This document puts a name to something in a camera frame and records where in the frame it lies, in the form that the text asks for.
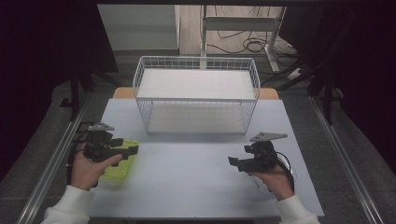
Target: white wire basket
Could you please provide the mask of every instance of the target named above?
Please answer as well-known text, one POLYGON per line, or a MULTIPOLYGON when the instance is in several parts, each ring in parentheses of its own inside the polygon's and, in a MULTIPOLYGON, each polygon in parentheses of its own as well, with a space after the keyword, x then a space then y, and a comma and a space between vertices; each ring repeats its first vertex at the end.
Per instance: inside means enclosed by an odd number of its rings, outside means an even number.
POLYGON ((134 75, 148 133, 245 134, 259 94, 247 58, 142 57, 134 75))

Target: person's left hand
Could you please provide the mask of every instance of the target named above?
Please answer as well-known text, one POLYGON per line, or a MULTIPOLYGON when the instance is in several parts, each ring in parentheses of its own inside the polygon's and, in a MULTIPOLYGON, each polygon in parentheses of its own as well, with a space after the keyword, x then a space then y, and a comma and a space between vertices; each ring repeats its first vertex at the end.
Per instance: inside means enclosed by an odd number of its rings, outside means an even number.
POLYGON ((122 155, 116 155, 102 162, 89 161, 83 155, 83 151, 76 153, 73 162, 73 171, 70 185, 84 190, 90 190, 105 173, 105 169, 122 160, 122 155))

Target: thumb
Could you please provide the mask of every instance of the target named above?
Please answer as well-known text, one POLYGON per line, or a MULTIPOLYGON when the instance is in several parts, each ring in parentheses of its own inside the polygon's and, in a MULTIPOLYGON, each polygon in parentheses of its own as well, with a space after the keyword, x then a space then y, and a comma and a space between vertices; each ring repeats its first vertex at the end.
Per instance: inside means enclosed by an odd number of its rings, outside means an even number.
POLYGON ((121 160, 122 160, 122 154, 119 154, 119 155, 112 156, 112 157, 108 158, 107 160, 98 163, 98 165, 100 165, 100 167, 105 170, 107 168, 107 166, 115 164, 121 160))

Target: green plastic container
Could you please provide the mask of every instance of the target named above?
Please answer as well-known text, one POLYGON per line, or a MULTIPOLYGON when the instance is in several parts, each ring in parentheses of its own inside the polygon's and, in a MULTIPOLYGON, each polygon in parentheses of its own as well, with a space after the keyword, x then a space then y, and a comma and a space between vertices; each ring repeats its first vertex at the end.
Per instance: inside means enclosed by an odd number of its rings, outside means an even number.
MULTIPOLYGON (((138 142, 134 140, 124 139, 122 146, 115 148, 127 149, 128 147, 136 147, 136 146, 139 146, 138 142)), ((119 181, 125 180, 131 171, 133 162, 134 162, 134 155, 129 156, 128 160, 120 161, 119 166, 116 167, 109 166, 105 169, 105 173, 101 176, 101 178, 110 179, 110 180, 119 180, 119 181)))

